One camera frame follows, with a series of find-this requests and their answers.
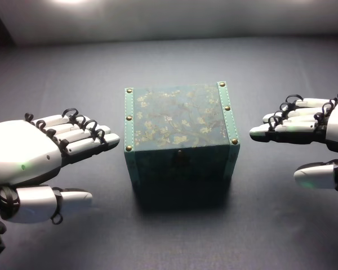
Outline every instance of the teal box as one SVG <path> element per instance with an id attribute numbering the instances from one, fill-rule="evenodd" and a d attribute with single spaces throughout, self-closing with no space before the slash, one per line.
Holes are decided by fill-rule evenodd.
<path id="1" fill-rule="evenodd" d="M 226 82 L 125 89 L 133 186 L 230 180 L 240 139 Z"/>

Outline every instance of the teal leather trim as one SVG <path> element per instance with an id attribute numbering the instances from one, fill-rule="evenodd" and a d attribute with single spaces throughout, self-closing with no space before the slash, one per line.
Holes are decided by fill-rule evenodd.
<path id="1" fill-rule="evenodd" d="M 220 96 L 221 109 L 223 110 L 226 131 L 228 133 L 229 144 L 230 144 L 228 161 L 226 162 L 225 171 L 224 171 L 224 178 L 226 179 L 228 177 L 229 178 L 232 177 L 235 162 L 237 161 L 241 141 L 239 139 L 237 129 L 235 127 L 233 110 L 232 110 L 232 105 L 230 104 L 227 83 L 217 82 L 217 86 L 218 86 L 218 91 L 219 91 L 219 96 Z M 230 107 L 229 111 L 226 111 L 224 109 L 226 106 Z M 238 143 L 236 145 L 232 143 L 233 139 L 238 140 Z"/>
<path id="2" fill-rule="evenodd" d="M 131 116 L 132 120 L 126 120 L 127 116 Z M 124 156 L 126 160 L 126 165 L 128 167 L 129 175 L 132 184 L 139 184 L 139 174 L 137 171 L 136 161 L 135 161 L 135 144 L 134 144 L 134 89 L 126 88 L 125 89 L 125 137 L 124 137 Z M 131 151 L 126 151 L 126 147 L 131 146 Z"/>

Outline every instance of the gray tablecloth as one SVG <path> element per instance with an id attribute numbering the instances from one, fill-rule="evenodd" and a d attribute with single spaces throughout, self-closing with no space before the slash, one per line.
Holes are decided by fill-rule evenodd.
<path id="1" fill-rule="evenodd" d="M 60 226 L 6 222 L 0 270 L 338 269 L 338 192 L 305 190 L 296 168 L 338 158 L 325 145 L 258 143 L 250 128 L 287 95 L 338 93 L 338 39 L 217 39 L 0 50 L 0 122 L 76 107 L 123 138 L 125 87 L 226 80 L 241 152 L 226 203 L 138 207 L 122 142 L 65 167 L 51 186 L 94 207 Z M 13 140 L 15 132 L 11 130 Z"/>

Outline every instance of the treasure chest box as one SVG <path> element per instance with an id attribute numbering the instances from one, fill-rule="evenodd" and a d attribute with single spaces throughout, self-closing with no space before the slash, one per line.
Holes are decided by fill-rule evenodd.
<path id="1" fill-rule="evenodd" d="M 231 179 L 240 139 L 226 82 L 126 88 L 125 104 L 134 188 Z"/>

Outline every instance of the back of robotic hand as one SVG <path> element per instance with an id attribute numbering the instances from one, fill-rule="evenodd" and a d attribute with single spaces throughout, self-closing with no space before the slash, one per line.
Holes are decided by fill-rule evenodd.
<path id="1" fill-rule="evenodd" d="M 250 130 L 250 136 L 259 142 L 320 142 L 338 152 L 338 95 L 330 100 L 290 95 L 278 111 L 265 115 L 263 124 Z M 303 165 L 294 178 L 303 187 L 338 191 L 338 159 Z"/>
<path id="2" fill-rule="evenodd" d="M 42 183 L 60 169 L 119 144 L 110 128 L 67 109 L 61 115 L 0 123 L 0 216 L 16 223 L 51 219 L 59 224 L 71 212 L 91 205 L 92 195 L 77 188 Z"/>

